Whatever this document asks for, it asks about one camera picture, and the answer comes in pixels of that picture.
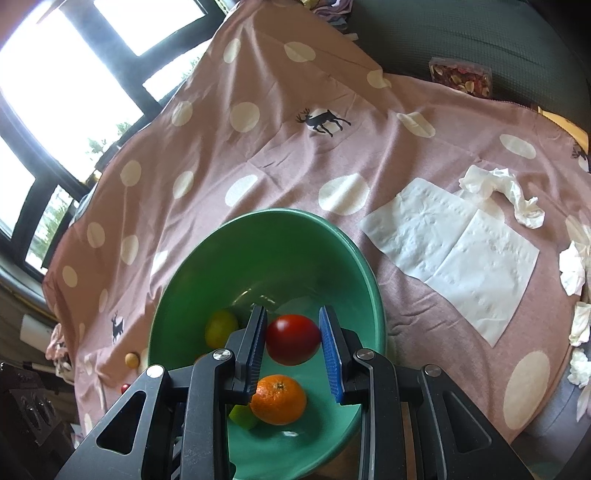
red tomato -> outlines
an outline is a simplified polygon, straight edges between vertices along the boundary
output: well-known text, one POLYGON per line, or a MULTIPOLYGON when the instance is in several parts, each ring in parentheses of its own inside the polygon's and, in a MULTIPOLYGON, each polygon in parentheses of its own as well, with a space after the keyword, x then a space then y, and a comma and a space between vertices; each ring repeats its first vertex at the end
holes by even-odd
POLYGON ((267 352, 281 365, 299 365, 320 346, 320 329, 303 315, 282 315, 267 327, 267 352))

crumpled tissue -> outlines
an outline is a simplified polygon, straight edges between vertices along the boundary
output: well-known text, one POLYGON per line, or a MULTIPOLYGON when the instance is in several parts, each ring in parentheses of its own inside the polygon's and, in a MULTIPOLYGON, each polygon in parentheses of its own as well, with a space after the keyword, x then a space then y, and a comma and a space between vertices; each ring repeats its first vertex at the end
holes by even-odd
POLYGON ((477 193, 484 199, 492 192, 501 192, 513 204, 515 218, 521 225, 539 228, 544 223, 545 212, 537 205, 538 197, 526 200, 516 176, 508 168, 484 170, 471 165, 460 179, 460 188, 477 193))
POLYGON ((589 320, 591 319, 591 305, 578 301, 574 306, 573 326, 570 329, 569 342, 572 346, 579 346, 589 341, 589 320))
POLYGON ((578 385, 583 391, 577 400, 577 421, 579 421, 585 411, 589 408, 589 400, 591 397, 591 384, 589 378, 591 377, 591 362, 587 359, 587 355, 582 348, 573 349, 573 356, 570 359, 570 375, 569 382, 578 385))
POLYGON ((585 283, 586 259, 581 257, 580 244, 571 242, 569 247, 558 255, 558 269, 561 271, 560 282, 567 295, 577 294, 579 297, 585 283))
POLYGON ((591 362, 582 348, 573 349, 573 356, 570 358, 569 382, 578 385, 579 388, 586 387, 591 377, 591 362))

black window frame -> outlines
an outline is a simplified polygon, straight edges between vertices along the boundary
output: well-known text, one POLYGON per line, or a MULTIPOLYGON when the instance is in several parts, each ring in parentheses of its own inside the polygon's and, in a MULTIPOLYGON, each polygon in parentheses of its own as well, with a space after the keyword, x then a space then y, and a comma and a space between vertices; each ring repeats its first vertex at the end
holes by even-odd
MULTIPOLYGON (((120 139, 107 148, 98 159, 95 170, 103 172, 123 144, 156 118, 179 87, 177 85, 164 98, 158 100, 145 89, 146 80, 179 55, 213 37, 223 22, 225 13, 215 0, 192 1, 199 6, 204 16, 171 33, 139 56, 128 47, 95 7, 94 2, 69 0, 61 5, 62 13, 143 114, 120 139)), ((78 181, 39 143, 3 97, 1 90, 0 137, 35 177, 12 235, 8 236, 0 231, 0 251, 17 267, 40 282, 43 280, 43 274, 26 262, 26 256, 51 195, 56 188, 61 187, 73 200, 80 202, 93 185, 88 181, 78 181)), ((70 206, 43 258, 43 267, 47 267, 51 262, 57 244, 72 221, 73 215, 74 209, 70 206)))

mandarin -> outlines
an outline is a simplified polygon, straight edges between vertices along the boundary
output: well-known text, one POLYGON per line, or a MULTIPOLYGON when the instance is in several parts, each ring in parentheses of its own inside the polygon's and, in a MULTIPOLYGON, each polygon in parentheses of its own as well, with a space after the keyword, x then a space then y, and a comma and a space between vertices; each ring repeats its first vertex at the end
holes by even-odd
POLYGON ((259 380, 250 405, 265 423, 287 425, 302 416, 306 402, 306 392, 293 378, 269 375, 259 380))

paper towel roll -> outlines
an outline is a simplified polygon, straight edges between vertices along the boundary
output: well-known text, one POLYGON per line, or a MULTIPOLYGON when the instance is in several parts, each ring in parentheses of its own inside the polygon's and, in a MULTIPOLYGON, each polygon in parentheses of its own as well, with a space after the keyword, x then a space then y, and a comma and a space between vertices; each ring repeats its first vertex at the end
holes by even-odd
POLYGON ((53 329, 30 315, 23 315, 21 323, 21 341, 45 353, 53 329))

